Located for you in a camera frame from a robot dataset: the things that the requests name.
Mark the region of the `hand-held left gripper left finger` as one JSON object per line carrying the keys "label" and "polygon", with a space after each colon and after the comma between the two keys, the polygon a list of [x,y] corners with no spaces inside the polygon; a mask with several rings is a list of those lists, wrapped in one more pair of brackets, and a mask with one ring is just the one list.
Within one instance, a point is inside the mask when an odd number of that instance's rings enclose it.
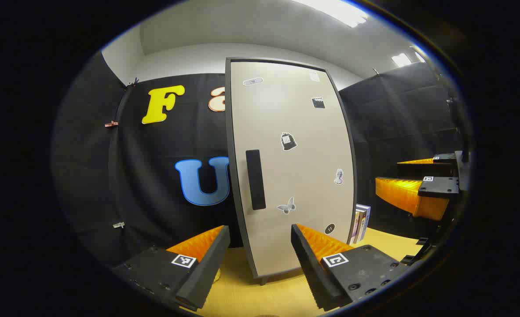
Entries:
{"label": "hand-held left gripper left finger", "polygon": [[203,308],[230,244],[220,225],[177,245],[152,246],[112,268],[125,283],[168,307]]}

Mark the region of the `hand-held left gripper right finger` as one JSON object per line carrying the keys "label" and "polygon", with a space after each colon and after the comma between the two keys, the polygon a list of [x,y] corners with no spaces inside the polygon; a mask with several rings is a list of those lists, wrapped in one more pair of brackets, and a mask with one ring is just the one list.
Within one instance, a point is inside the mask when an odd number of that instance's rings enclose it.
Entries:
{"label": "hand-held left gripper right finger", "polygon": [[409,269],[372,245],[351,247],[301,224],[291,226],[291,244],[315,303],[324,311],[364,301]]}

